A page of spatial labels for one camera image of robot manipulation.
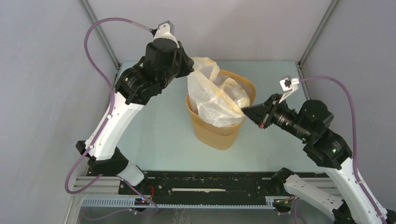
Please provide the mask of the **translucent cream trash bag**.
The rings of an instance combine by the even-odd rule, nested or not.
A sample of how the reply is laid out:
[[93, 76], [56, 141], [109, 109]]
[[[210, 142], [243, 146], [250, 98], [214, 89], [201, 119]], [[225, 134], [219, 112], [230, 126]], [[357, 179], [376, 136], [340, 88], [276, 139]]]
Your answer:
[[245, 119], [242, 108], [250, 106], [248, 91], [235, 77], [226, 75], [208, 57], [193, 57], [194, 71], [187, 77], [192, 110], [204, 122], [215, 127], [229, 127]]

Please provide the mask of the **orange plastic trash bin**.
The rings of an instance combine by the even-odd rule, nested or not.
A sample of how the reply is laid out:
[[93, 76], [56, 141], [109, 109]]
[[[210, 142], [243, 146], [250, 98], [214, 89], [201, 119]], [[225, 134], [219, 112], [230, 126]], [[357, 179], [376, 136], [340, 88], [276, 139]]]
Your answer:
[[[252, 104], [254, 103], [256, 99], [256, 87], [255, 85], [248, 80], [247, 78], [232, 73], [227, 70], [220, 69], [223, 73], [226, 75], [231, 75], [231, 77], [235, 77], [239, 83], [242, 84], [242, 87], [248, 91], [248, 95], [250, 99], [253, 101]], [[235, 142], [236, 138], [238, 137], [238, 134], [240, 132], [240, 129], [243, 125], [244, 120], [234, 126], [229, 126], [229, 127], [215, 127], [213, 125], [210, 125], [206, 122], [204, 122], [199, 116], [192, 110], [191, 104], [189, 97], [187, 95], [186, 97], [186, 107], [188, 109], [188, 112], [190, 114], [191, 122], [192, 122], [192, 127], [195, 133], [195, 136], [198, 140], [203, 142], [204, 144], [213, 147], [218, 150], [227, 150], [229, 149], [232, 144]]]

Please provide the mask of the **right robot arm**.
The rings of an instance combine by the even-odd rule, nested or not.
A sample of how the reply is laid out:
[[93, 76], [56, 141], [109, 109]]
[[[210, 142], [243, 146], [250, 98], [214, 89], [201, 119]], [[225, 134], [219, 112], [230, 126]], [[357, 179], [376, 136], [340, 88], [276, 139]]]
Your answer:
[[330, 177], [340, 196], [308, 184], [287, 168], [272, 176], [273, 192], [301, 198], [335, 224], [395, 223], [396, 213], [381, 206], [359, 172], [353, 170], [353, 152], [340, 135], [330, 130], [333, 114], [327, 106], [319, 100], [307, 100], [296, 112], [281, 97], [273, 94], [264, 103], [242, 111], [262, 129], [273, 124], [300, 139], [304, 152]]

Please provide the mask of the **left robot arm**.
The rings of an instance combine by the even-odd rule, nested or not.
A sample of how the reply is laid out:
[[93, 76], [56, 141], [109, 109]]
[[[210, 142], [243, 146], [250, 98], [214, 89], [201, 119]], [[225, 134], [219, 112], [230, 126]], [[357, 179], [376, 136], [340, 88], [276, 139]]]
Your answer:
[[119, 142], [132, 119], [154, 96], [162, 93], [173, 79], [193, 72], [180, 41], [165, 38], [147, 44], [146, 53], [134, 66], [124, 70], [115, 85], [111, 103], [98, 127], [76, 148], [87, 157], [88, 166], [96, 175], [118, 176], [129, 182], [130, 189], [143, 194], [148, 188], [143, 172], [119, 150]]

